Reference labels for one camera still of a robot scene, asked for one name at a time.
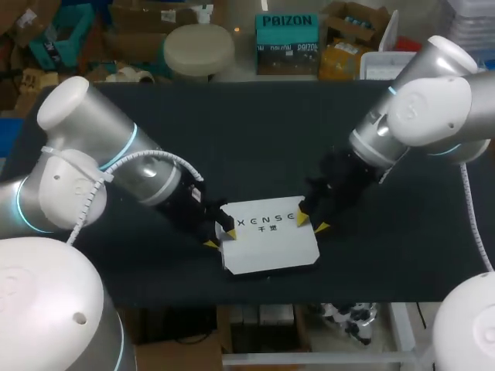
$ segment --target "white cable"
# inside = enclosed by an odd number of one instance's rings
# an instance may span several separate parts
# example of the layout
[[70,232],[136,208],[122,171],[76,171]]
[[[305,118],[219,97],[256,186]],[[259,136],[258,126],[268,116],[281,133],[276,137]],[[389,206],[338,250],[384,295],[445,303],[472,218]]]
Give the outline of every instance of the white cable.
[[[105,170],[104,173],[112,175],[115,172],[115,170],[117,170],[118,168],[123,166],[123,164],[125,164],[129,161],[132,161],[138,157],[145,157],[145,156],[164,158],[164,159],[170,160],[172,162],[175,161],[175,162],[181,164],[184,168],[186,168],[187,171],[189,171],[193,175],[193,177],[196,181],[202,182],[204,180],[203,177],[201,176],[201,174],[198,173],[198,171],[190,163],[188,163],[186,160],[184,160],[183,158],[180,158],[179,156],[176,156],[170,152],[155,151],[155,150],[139,151],[139,152],[127,155],[127,156],[121,158],[120,160],[118,160],[117,162],[115,162],[111,167],[109,167],[107,170]],[[67,240],[67,244],[72,245],[74,243],[74,241],[76,240],[79,232],[83,229],[84,223],[86,222],[86,218],[87,218],[87,212],[90,209],[91,203],[93,202],[94,197],[96,196],[98,190],[104,184],[104,182],[105,182],[105,179],[104,179],[104,177],[102,177],[94,183],[94,186],[93,186],[92,190],[90,191],[90,195],[87,197],[86,201],[84,202],[83,209],[81,210],[81,212],[78,216],[78,221],[77,221],[76,225],[74,226],[72,233],[70,234],[69,240]]]
[[481,259],[485,263],[485,267],[489,272],[493,272],[492,264],[486,255],[485,246],[481,240],[478,224],[476,223],[476,214],[474,213],[473,197],[471,196],[471,187],[469,185],[469,175],[467,172],[466,163],[462,163],[460,168],[461,176],[463,177],[464,194],[466,195],[467,212],[469,214],[469,222],[471,223],[471,231],[473,232],[474,241],[478,246],[478,251],[480,252]]

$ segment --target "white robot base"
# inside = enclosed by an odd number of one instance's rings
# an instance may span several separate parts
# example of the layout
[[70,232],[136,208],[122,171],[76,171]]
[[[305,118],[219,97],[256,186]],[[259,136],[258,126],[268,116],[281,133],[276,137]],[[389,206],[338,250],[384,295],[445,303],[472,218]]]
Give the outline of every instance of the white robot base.
[[121,319],[78,250],[38,237],[0,244],[0,369],[136,371]]
[[461,283],[444,300],[433,326],[442,371],[495,369],[495,273]]

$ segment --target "white table frame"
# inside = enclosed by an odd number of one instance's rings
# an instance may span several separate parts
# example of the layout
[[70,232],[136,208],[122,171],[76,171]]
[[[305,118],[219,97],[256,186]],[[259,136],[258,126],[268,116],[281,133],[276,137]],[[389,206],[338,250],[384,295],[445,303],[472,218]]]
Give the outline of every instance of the white table frame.
[[414,371],[431,370],[433,351],[431,345],[420,349],[412,331],[408,309],[405,303],[390,303],[391,324],[397,352],[311,352],[311,353],[248,353],[226,354],[224,369],[230,366],[253,365],[329,365],[399,363],[401,369],[407,364]]

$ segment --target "black table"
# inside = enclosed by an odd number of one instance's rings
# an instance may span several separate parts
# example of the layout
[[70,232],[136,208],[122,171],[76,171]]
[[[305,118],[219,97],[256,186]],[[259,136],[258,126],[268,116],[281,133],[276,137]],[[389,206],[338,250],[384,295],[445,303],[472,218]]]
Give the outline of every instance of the black table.
[[[164,149],[190,161],[211,196],[231,202],[301,195],[332,145],[344,145],[386,83],[230,83],[100,86]],[[29,172],[45,143],[40,101],[2,174]],[[495,168],[469,165],[478,223],[495,261]],[[220,254],[172,230],[152,209],[110,186],[104,215],[75,245],[100,271],[117,305],[441,301],[483,271],[469,229],[459,168],[410,153],[368,189],[343,221],[344,236],[319,244],[307,271],[232,277]],[[57,234],[64,239],[67,235]]]

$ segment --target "round white cushion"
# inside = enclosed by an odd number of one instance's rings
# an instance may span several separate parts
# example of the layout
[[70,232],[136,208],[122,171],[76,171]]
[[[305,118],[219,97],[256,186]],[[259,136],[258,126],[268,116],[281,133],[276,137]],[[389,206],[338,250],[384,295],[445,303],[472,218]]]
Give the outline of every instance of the round white cushion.
[[185,76],[202,77],[220,72],[234,60],[234,41],[217,25],[187,25],[165,40],[167,65]]

